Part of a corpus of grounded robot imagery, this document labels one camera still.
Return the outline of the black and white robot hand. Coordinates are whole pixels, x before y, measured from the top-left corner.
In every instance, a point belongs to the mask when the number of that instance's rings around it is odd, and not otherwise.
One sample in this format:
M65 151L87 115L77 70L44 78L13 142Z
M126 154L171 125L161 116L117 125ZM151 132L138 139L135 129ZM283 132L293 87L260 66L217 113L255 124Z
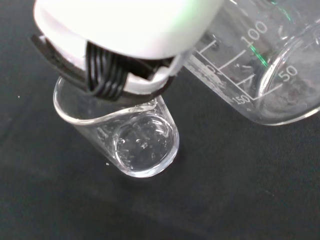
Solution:
M130 104L161 95L223 6L221 0L37 0L30 39L91 98Z

